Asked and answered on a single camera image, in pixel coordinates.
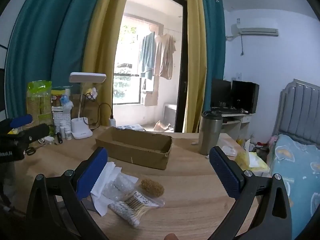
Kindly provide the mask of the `blue patterned bed sheet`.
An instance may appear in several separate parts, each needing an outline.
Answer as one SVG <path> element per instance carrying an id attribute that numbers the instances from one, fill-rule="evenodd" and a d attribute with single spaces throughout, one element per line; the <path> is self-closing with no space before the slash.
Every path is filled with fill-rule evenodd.
<path id="1" fill-rule="evenodd" d="M 282 176 L 290 203 L 292 238 L 306 227 L 319 206 L 319 149 L 280 134 L 272 137 L 267 164 Z"/>

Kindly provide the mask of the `teal right curtain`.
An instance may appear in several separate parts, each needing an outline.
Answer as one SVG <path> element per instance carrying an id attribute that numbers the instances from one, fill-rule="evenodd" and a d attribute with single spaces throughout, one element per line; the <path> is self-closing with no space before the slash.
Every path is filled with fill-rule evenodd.
<path id="1" fill-rule="evenodd" d="M 210 109 L 212 82 L 223 79 L 226 56 L 225 13 L 222 0 L 203 0 L 207 46 L 207 74 L 203 110 Z"/>

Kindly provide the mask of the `grey bed headboard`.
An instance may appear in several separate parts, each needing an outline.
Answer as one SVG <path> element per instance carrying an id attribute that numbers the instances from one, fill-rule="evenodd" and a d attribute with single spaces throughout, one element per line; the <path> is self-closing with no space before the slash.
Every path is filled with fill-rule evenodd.
<path id="1" fill-rule="evenodd" d="M 294 79 L 280 93 L 273 134 L 319 147 L 319 86 Z"/>

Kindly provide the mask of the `teal left curtain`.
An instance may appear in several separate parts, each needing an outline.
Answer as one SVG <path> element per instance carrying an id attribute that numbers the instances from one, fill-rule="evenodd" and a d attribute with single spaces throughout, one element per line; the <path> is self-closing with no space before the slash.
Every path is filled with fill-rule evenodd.
<path id="1" fill-rule="evenodd" d="M 98 0 L 25 0 L 9 42 L 5 100 L 10 118 L 27 112 L 27 84 L 68 86 L 82 70 L 85 45 Z"/>

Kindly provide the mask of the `white paper towel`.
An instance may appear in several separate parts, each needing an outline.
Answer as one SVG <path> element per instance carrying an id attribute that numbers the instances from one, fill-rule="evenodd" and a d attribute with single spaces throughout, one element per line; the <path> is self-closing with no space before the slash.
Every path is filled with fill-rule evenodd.
<path id="1" fill-rule="evenodd" d="M 138 181 L 137 177 L 121 172 L 114 162 L 107 162 L 91 189 L 91 198 L 96 212 L 103 217 L 107 214 L 108 206 L 131 193 Z"/>

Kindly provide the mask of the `brown fuzzy soft object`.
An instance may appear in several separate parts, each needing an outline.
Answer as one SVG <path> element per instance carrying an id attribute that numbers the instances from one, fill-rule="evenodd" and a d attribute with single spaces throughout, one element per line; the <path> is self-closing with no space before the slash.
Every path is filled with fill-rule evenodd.
<path id="1" fill-rule="evenodd" d="M 143 179 L 140 182 L 140 188 L 147 194 L 159 198 L 164 194 L 164 187 L 157 181 L 151 179 Z"/>

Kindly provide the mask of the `green snack bag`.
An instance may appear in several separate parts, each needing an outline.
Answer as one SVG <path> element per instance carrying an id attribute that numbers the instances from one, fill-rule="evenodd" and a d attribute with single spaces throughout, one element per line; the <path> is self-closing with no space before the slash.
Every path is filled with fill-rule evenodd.
<path id="1" fill-rule="evenodd" d="M 36 126 L 52 124 L 51 90 L 51 81 L 38 80 L 27 84 L 27 113 L 33 117 Z"/>

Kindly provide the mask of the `white desk lamp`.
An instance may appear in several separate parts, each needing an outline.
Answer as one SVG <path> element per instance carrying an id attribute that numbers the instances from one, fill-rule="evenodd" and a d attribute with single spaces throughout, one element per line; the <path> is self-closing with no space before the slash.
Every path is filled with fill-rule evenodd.
<path id="1" fill-rule="evenodd" d="M 71 119 L 71 134 L 76 140 L 86 139 L 93 135 L 89 127 L 89 120 L 83 114 L 87 97 L 89 96 L 90 99 L 93 98 L 91 92 L 85 92 L 85 85 L 104 83 L 106 77 L 106 74 L 88 72 L 71 72 L 69 75 L 70 83 L 80 83 L 82 85 L 79 97 L 78 116 Z"/>

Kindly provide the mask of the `white pill bottle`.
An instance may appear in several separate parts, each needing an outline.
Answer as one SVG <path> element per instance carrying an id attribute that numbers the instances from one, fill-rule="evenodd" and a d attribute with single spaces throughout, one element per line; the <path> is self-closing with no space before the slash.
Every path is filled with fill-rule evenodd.
<path id="1" fill-rule="evenodd" d="M 66 138 L 66 135 L 65 135 L 65 127 L 66 127 L 66 125 L 67 125 L 66 120 L 61 120 L 60 121 L 59 129 L 60 129 L 60 134 L 61 134 L 62 139 Z"/>
<path id="2" fill-rule="evenodd" d="M 72 140 L 72 132 L 71 132 L 71 128 L 69 126 L 65 127 L 65 139 Z"/>

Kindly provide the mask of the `cotton swab plastic bag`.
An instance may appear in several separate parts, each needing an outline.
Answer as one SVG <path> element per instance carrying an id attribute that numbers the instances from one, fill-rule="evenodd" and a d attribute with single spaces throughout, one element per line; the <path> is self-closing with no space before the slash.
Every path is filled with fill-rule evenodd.
<path id="1" fill-rule="evenodd" d="M 132 227 L 137 228 L 141 218 L 148 211 L 161 208 L 164 204 L 165 201 L 161 197 L 155 197 L 138 186 L 108 207 Z"/>

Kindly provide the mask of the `steel travel mug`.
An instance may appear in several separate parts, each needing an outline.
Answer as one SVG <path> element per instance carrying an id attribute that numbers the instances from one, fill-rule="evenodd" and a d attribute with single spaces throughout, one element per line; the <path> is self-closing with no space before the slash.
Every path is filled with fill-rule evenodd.
<path id="1" fill-rule="evenodd" d="M 201 114 L 199 130 L 199 152 L 208 155 L 210 149 L 217 145 L 222 127 L 222 114 L 217 111 L 204 111 Z"/>

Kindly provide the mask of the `white perforated basket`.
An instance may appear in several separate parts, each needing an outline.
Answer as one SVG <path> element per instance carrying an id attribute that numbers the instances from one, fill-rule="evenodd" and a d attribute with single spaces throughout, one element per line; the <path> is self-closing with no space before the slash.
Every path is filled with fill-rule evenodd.
<path id="1" fill-rule="evenodd" d="M 55 131 L 60 131 L 60 123 L 63 122 L 65 126 L 71 127 L 71 110 L 64 110 L 62 106 L 54 107 L 52 106 L 52 116 L 55 126 Z"/>

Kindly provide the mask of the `teal curtain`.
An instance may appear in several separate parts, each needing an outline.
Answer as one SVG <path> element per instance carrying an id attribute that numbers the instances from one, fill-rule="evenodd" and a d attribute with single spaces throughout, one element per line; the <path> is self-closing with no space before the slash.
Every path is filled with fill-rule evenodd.
<path id="1" fill-rule="evenodd" d="M 9 42 L 5 100 L 10 118 L 27 112 L 27 84 L 68 86 L 82 70 L 85 45 L 98 0 L 25 0 Z"/>
<path id="2" fill-rule="evenodd" d="M 212 82 L 223 79 L 226 56 L 225 13 L 222 0 L 203 0 L 207 46 L 207 74 L 203 110 L 210 109 Z"/>

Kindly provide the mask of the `yellow tissue box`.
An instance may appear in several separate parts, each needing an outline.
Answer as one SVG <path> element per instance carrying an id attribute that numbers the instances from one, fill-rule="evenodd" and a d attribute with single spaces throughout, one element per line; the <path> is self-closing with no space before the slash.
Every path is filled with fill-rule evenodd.
<path id="1" fill-rule="evenodd" d="M 241 152 L 235 158 L 235 162 L 245 171 L 249 170 L 256 176 L 269 174 L 269 166 L 255 152 Z"/>

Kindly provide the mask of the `white air conditioner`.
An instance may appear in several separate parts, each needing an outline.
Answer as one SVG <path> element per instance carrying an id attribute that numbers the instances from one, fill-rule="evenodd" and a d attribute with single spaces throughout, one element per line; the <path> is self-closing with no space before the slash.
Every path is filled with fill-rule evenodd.
<path id="1" fill-rule="evenodd" d="M 233 40 L 238 36 L 279 36 L 279 30 L 276 28 L 242 27 L 240 24 L 233 24 L 231 31 L 233 35 L 226 36 L 226 41 Z"/>

